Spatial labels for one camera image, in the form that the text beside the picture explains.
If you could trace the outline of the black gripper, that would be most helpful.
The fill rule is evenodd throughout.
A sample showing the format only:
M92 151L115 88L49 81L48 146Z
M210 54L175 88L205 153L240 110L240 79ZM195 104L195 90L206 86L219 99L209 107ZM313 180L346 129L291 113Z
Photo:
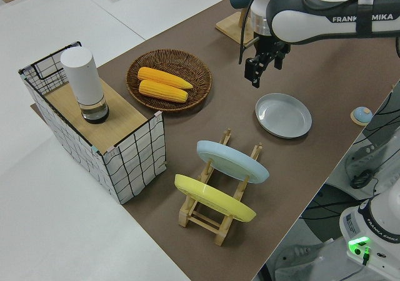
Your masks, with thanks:
M248 43L248 47L250 46L255 47L256 55L246 59L244 77L251 82L253 87L259 88L263 71L262 64L274 61L274 67L281 70L284 58L291 51L291 45L274 36L255 36Z

